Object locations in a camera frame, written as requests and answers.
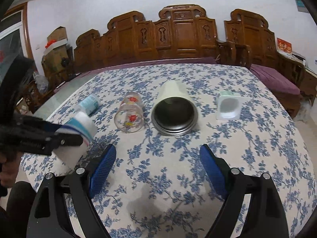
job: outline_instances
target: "hand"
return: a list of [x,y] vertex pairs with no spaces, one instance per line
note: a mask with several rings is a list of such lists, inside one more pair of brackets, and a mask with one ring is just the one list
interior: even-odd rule
[[0,153],[0,163],[2,164],[0,181],[3,187],[11,188],[15,184],[22,155],[23,153],[17,152],[15,160],[7,161],[7,158]]

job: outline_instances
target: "white wall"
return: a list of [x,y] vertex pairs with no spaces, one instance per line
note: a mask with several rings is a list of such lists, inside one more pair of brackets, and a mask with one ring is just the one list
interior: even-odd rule
[[[75,48],[77,37],[90,30],[107,31],[109,20],[129,11],[140,11],[147,20],[159,19],[158,12],[167,5],[198,4],[207,16],[216,19],[219,39],[225,40],[224,20],[236,8],[261,14],[269,22],[275,37],[292,43],[293,50],[305,56],[310,68],[317,57],[317,26],[308,13],[298,12],[295,0],[34,0],[28,4],[30,42],[39,72],[47,36],[58,26],[67,30]],[[35,50],[38,44],[42,47]]]

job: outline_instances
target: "floral tablecloth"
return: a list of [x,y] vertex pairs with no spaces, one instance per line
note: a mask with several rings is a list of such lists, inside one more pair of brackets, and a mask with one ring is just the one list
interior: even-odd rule
[[[190,134],[162,136],[151,123],[158,88],[167,80],[185,83],[197,106],[199,121]],[[216,120],[216,97],[222,90],[251,98],[244,104],[240,120]],[[140,93],[145,104],[145,128],[130,134],[117,130],[113,120],[128,91]],[[102,105],[91,116],[98,132],[79,165],[86,166],[109,143],[116,146],[115,164],[102,191],[92,199],[113,238],[207,234],[223,202],[210,187],[199,160],[204,143],[217,157],[247,175],[270,173],[286,212],[290,236],[302,229],[316,206],[313,165],[300,133],[277,99],[246,68],[174,64],[106,71],[73,94],[50,121],[68,121],[74,106],[89,94],[97,95]],[[69,172],[54,155],[25,154],[21,165],[35,190],[46,173]],[[241,232],[249,199],[245,196],[232,237]],[[70,196],[66,202],[73,220],[76,213]],[[74,228],[80,233],[76,224]]]

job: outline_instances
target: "wooden side table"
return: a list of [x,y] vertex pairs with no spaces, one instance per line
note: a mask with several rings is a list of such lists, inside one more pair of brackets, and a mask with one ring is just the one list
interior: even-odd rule
[[305,77],[300,85],[301,95],[304,98],[309,98],[312,105],[314,103],[317,91],[317,74],[310,69],[306,69]]

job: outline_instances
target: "floor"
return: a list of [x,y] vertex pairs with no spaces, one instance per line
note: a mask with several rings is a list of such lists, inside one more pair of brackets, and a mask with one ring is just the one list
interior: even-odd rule
[[[36,111],[34,116],[46,120],[69,96],[97,74],[98,72],[90,72],[89,74],[83,74],[73,79],[61,87],[53,97]],[[295,125],[302,135],[312,160],[314,171],[317,174],[317,102],[313,105],[310,116],[306,119],[306,122],[296,121]],[[20,168],[16,181],[21,180],[28,181],[26,174]],[[4,209],[6,208],[7,198],[8,196],[0,199],[0,206]]]

